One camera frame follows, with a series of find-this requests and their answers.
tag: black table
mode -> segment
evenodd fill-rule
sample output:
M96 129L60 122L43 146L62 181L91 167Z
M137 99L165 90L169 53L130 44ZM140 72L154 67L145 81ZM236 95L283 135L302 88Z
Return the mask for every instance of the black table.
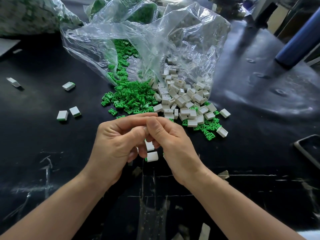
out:
M220 121L229 134L209 142L199 131L186 131L214 173L228 170L232 186L314 237L308 239L318 239L319 171L292 143L319 134L319 76L304 63L290 71L276 64L283 44L267 30L231 24L210 98L231 113ZM112 87L70 56L58 34L25 38L19 46L23 51L0 62L1 233L81 171L98 125L114 119L100 104ZM61 87L68 81L76 84L70 92ZM74 106L81 118L56 120L59 110ZM225 239L162 157L151 163L137 158L74 239L172 239L178 231L198 239L203 222L211 227L210 239Z

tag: right hand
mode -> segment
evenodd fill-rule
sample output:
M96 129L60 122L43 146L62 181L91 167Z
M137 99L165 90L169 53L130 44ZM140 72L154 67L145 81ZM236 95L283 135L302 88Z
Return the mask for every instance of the right hand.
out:
M186 186L188 180L205 168L181 125L164 117L149 117L146 126L155 140L155 148L158 143L162 146L165 160L178 183Z

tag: left hand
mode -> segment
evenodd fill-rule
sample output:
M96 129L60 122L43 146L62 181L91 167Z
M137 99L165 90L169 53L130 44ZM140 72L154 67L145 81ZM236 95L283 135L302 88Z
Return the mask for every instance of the left hand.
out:
M120 178L126 162L138 156L137 147L139 155L147 157L144 142L149 135L147 118L157 116L157 113L140 113L101 123L91 156L81 174L108 190Z

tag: black workbench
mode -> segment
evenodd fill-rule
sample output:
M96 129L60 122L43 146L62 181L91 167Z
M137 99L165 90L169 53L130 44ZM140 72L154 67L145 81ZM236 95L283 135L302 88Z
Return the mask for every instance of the black workbench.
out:
M319 239L319 170L292 143L319 134L320 78L304 63L290 71L275 63L283 44L267 30L245 21L231 25L210 97L231 113L220 121L229 134L207 141L200 131L186 132L214 173L228 170L232 186L314 237L307 239ZM1 233L81 171L98 125L114 119L100 104L112 87L70 56L58 34L24 38L19 47L23 51L0 61ZM68 81L76 88L66 92L61 86ZM74 106L80 118L56 120L59 110ZM48 156L52 167L42 161ZM210 239L225 239L162 157L150 163L137 158L74 238L170 240L188 229L190 239L198 239L203 222L211 227Z

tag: blue cylinder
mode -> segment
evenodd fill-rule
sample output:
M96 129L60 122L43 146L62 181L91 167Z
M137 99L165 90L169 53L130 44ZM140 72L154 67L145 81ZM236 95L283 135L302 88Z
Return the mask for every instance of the blue cylinder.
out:
M279 51L275 60L291 69L320 43L320 8Z

